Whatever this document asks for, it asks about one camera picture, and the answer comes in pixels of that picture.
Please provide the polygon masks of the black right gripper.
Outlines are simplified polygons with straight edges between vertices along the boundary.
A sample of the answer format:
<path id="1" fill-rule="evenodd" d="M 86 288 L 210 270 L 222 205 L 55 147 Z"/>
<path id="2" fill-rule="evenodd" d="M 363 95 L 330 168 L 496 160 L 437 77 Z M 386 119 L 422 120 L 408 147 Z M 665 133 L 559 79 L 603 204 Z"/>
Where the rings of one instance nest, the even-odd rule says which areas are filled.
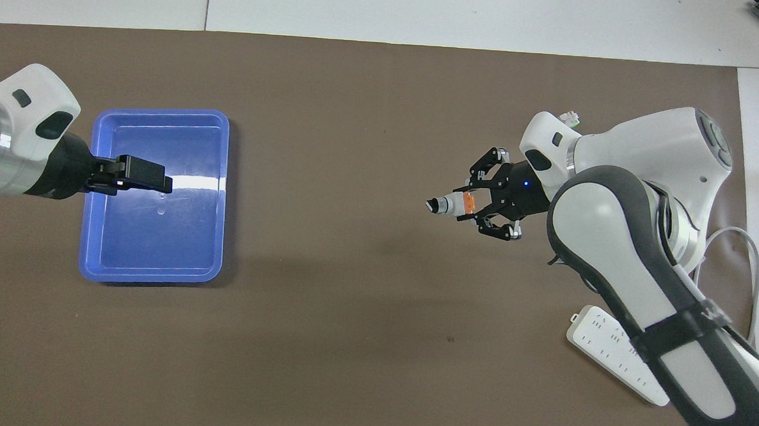
<path id="1" fill-rule="evenodd" d="M 472 220 L 479 234 L 501 241 L 520 240 L 525 217 L 549 209 L 550 201 L 529 162 L 510 163 L 505 148 L 489 148 L 468 170 L 463 191 L 493 190 L 491 205 L 458 216 L 459 222 Z"/>

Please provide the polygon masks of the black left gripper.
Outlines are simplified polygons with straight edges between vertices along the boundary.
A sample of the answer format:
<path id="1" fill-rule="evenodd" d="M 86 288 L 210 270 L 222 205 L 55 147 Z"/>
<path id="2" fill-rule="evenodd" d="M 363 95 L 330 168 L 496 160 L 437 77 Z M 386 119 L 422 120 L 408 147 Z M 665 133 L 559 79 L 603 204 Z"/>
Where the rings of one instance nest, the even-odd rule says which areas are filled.
<path id="1" fill-rule="evenodd" d="M 39 179 L 24 194 L 52 200 L 91 192 L 114 196 L 118 189 L 170 194 L 173 180 L 166 172 L 164 165 L 131 155 L 96 157 L 83 139 L 68 132 L 49 154 Z"/>

